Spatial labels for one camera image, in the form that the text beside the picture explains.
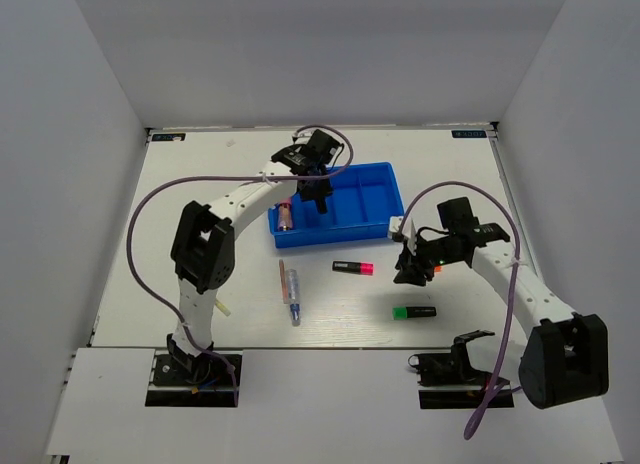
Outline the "yellow cap black highlighter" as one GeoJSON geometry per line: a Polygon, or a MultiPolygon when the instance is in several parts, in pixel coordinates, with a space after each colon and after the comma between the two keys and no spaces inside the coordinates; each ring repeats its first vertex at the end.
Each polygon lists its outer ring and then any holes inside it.
{"type": "Polygon", "coordinates": [[[327,202],[325,197],[320,197],[315,200],[317,211],[320,214],[326,214],[328,212],[327,202]]]}

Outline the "crayon bottle pink cap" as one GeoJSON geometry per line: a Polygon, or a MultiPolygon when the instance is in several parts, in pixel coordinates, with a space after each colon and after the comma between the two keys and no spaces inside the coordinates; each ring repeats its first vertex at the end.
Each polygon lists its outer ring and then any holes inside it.
{"type": "Polygon", "coordinates": [[[278,203],[277,206],[277,230],[279,232],[290,231],[294,229],[292,199],[288,198],[278,203]]]}

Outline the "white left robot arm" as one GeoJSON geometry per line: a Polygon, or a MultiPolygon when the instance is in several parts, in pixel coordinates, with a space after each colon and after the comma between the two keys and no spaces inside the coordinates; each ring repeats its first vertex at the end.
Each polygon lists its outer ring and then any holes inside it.
{"type": "Polygon", "coordinates": [[[212,361],[203,351],[212,347],[213,307],[217,290],[234,270],[236,239],[268,209],[294,195],[325,214],[326,199],[333,194],[328,166],[342,147],[316,129],[277,151],[249,182],[208,204],[193,201],[183,209],[171,259],[184,323],[169,348],[174,355],[181,353],[176,368],[188,382],[202,382],[210,374],[212,361]]]}

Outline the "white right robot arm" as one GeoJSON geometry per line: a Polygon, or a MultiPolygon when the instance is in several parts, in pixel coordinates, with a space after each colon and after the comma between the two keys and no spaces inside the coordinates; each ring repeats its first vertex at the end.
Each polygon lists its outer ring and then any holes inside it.
{"type": "Polygon", "coordinates": [[[426,240],[412,221],[394,216],[388,234],[403,245],[397,284],[425,286],[439,266],[466,263],[505,304],[527,342],[511,344],[500,379],[520,386],[538,409],[591,397],[609,389],[608,330],[595,315],[581,315],[556,296],[523,262],[515,244],[496,223],[482,224],[467,198],[438,205],[444,236],[426,240]]]}

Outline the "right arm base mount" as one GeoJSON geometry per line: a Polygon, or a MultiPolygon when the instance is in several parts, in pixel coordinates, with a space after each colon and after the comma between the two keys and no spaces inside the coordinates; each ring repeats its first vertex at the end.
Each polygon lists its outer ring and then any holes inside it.
{"type": "Polygon", "coordinates": [[[456,336],[446,351],[413,354],[408,367],[418,375],[418,396],[422,410],[472,410],[489,390],[493,363],[486,368],[472,365],[467,346],[480,339],[488,344],[494,332],[476,330],[456,336]]]}

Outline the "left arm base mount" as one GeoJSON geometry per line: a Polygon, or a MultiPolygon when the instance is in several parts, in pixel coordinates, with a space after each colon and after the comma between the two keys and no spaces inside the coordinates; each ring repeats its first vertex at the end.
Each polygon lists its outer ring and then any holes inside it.
{"type": "Polygon", "coordinates": [[[156,354],[149,377],[145,406],[154,408],[234,408],[239,396],[242,355],[226,354],[234,370],[218,359],[205,358],[194,374],[169,354],[156,354]]]}

